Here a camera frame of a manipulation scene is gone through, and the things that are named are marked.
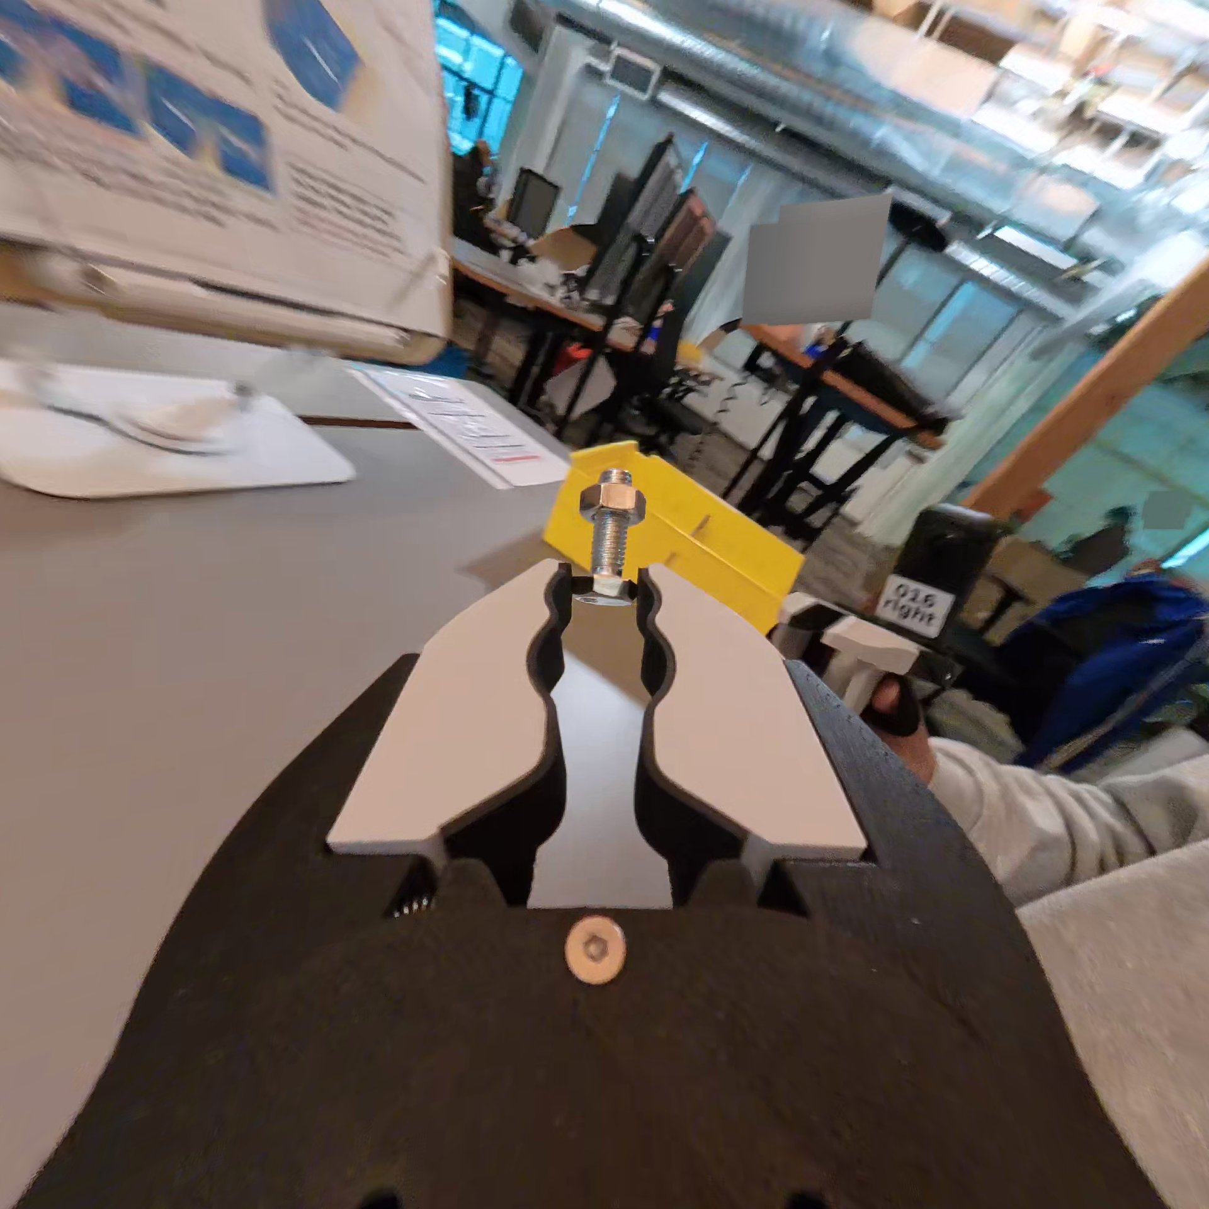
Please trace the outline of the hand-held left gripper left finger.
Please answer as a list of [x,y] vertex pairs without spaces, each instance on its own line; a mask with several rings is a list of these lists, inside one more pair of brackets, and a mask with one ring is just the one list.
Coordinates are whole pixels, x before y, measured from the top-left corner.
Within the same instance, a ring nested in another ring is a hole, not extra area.
[[529,904],[568,800],[553,689],[572,581],[542,561],[425,643],[327,833],[334,853],[418,856],[438,875],[478,860],[507,905]]

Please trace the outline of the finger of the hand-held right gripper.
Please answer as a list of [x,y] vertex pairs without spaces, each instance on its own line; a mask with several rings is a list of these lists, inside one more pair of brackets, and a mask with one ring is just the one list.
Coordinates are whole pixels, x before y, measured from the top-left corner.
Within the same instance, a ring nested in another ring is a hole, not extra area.
[[834,622],[821,642],[830,652],[821,678],[854,714],[867,709],[887,675],[907,675],[919,657],[916,642],[861,617]]
[[824,636],[850,614],[844,606],[794,593],[782,601],[769,640],[786,660],[830,660],[834,650]]

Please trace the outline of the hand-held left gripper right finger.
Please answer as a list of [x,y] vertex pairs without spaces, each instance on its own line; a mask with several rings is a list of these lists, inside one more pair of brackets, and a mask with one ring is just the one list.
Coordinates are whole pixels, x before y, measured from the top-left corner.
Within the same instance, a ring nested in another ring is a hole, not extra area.
[[758,892],[781,862],[854,862],[868,837],[785,657],[664,564],[640,574],[647,704],[635,819],[674,906],[737,862]]

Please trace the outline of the silver hex bolt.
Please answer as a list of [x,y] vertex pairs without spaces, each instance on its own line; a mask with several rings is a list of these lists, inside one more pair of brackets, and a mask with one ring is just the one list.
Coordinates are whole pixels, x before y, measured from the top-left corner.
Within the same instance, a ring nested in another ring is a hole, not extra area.
[[[631,472],[624,468],[604,470],[598,482],[628,482],[634,485]],[[635,588],[625,575],[628,537],[634,525],[624,525],[612,519],[589,524],[594,527],[589,558],[592,583],[576,586],[572,597],[583,604],[627,607],[632,604],[635,596]]]

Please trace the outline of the person's right forearm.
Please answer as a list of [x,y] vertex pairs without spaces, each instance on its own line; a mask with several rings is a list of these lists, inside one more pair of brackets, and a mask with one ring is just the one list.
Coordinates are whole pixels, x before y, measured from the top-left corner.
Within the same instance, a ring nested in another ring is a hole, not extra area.
[[1208,755],[1100,783],[930,741],[930,791],[1018,906],[1208,837]]

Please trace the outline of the grey desk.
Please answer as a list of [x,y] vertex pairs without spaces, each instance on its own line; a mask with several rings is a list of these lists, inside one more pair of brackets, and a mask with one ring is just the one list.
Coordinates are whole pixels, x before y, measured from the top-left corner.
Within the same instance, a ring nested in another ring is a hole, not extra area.
[[3,486],[3,1206],[676,1206],[566,911],[326,835],[411,653],[558,486],[418,430],[326,488]]

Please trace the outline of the person's right hand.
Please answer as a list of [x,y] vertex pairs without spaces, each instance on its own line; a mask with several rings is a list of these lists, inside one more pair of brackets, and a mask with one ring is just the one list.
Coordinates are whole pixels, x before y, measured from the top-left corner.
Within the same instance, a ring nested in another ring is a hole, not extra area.
[[861,718],[922,783],[932,784],[936,755],[925,712],[904,675],[884,675]]

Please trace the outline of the yellow plastic bin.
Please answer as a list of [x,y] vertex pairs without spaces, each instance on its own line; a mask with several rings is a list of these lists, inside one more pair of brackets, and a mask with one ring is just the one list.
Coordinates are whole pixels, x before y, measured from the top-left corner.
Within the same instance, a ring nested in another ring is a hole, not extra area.
[[645,518],[630,529],[625,573],[665,564],[740,616],[756,630],[776,626],[805,555],[746,514],[637,442],[576,450],[543,534],[566,561],[589,568],[594,527],[581,515],[582,492],[609,469],[631,473],[645,496]]

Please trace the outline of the blue jacket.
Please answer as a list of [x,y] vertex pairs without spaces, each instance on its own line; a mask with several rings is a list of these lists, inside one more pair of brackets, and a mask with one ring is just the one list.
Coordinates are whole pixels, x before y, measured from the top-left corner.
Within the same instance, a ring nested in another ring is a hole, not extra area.
[[1053,600],[995,649],[1015,765],[1071,774],[1207,683],[1207,594],[1159,573]]

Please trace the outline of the wood-top table with black legs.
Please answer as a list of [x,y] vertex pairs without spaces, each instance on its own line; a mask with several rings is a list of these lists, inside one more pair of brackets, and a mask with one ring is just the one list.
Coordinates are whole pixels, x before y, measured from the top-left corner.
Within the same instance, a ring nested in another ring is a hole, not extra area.
[[582,299],[563,296],[563,290],[539,283],[527,276],[522,266],[488,254],[463,239],[452,239],[450,262],[455,278],[475,282],[488,292],[488,319],[480,329],[474,360],[486,364],[499,319],[506,311],[519,311],[532,329],[532,341],[522,368],[509,388],[509,400],[523,411],[535,413],[542,394],[555,375],[555,362],[569,342],[578,342],[589,351],[581,362],[581,378],[565,403],[562,417],[575,413],[592,380],[596,367],[604,362],[608,349],[630,355],[642,349],[650,338],[655,318],[667,306],[676,272],[668,269],[661,288],[648,298],[641,312],[634,308],[637,283],[644,275],[648,246],[640,240],[640,259],[628,279],[625,292],[606,311],[592,308]]
[[[801,326],[742,322],[740,329],[791,377],[789,400],[724,491],[735,492],[772,446],[736,503],[750,519],[808,548],[887,453],[904,444],[943,447],[950,417],[863,342],[834,335],[809,352]],[[874,444],[838,475],[825,476],[825,453],[848,429],[871,434]]]

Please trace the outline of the black office chair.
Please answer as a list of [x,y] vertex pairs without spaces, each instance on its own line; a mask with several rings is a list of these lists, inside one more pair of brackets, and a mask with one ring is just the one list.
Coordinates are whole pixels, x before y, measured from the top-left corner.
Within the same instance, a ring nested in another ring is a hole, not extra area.
[[690,371],[680,370],[678,348],[691,311],[697,306],[732,236],[717,230],[687,272],[677,279],[668,308],[660,316],[655,347],[640,364],[638,387],[627,414],[640,452],[667,457],[681,434],[703,434],[704,423],[689,407]]

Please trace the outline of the white paper sheet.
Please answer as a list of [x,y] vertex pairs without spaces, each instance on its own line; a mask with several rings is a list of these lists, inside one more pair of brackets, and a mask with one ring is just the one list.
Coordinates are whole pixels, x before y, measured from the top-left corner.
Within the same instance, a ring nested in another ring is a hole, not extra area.
[[568,457],[464,380],[369,364],[355,364],[353,375],[496,489],[562,485],[568,476]]

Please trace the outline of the tan and white document stand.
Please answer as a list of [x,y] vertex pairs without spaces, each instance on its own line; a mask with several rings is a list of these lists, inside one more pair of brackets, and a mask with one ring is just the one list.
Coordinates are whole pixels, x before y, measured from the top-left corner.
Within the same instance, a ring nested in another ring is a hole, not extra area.
[[291,378],[340,368],[340,357],[421,365],[448,339],[451,168],[438,54],[437,62],[445,108],[444,242],[404,275],[356,262],[357,280],[345,273],[336,282],[300,273],[219,278],[96,256],[62,240],[5,234],[2,187],[3,303],[98,319],[106,337],[119,324],[142,324],[277,351],[264,367],[208,367],[201,378],[152,370],[144,360],[134,370],[72,367],[55,335],[19,335],[3,321],[3,479],[81,501],[353,479],[347,459],[281,393]]

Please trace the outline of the person's grey sweatshirt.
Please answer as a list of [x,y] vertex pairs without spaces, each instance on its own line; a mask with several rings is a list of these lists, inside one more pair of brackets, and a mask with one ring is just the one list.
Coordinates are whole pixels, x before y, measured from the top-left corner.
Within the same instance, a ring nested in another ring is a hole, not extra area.
[[1208,1206],[1208,843],[1020,911],[1093,1086],[1165,1203]]

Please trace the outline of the black computer monitor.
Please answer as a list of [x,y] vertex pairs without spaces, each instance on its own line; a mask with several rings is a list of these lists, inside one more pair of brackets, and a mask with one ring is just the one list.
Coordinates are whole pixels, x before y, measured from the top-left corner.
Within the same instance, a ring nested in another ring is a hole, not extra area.
[[562,185],[533,168],[522,168],[509,198],[507,224],[529,240],[546,234],[555,207],[563,194]]

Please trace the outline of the printed instruction sheet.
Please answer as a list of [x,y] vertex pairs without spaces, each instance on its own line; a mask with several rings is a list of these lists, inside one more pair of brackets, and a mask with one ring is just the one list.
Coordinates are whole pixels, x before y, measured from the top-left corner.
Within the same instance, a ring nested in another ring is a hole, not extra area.
[[429,3],[3,3],[3,233],[182,273],[444,242]]

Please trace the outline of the wooden post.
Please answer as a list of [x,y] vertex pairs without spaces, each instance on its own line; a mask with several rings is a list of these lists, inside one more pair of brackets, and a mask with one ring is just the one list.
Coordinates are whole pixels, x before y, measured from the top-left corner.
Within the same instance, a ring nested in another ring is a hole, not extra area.
[[1156,301],[1021,444],[963,496],[1008,521],[1067,460],[1208,329],[1208,260]]

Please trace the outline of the silver ventilation duct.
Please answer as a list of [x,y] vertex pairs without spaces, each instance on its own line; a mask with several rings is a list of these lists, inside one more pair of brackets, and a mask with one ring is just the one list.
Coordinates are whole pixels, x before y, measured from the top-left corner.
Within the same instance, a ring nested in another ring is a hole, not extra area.
[[1207,24],[1146,95],[1151,23],[1102,4],[542,3],[619,80],[834,193],[883,181],[966,247],[1064,298],[1142,298],[1207,256]]

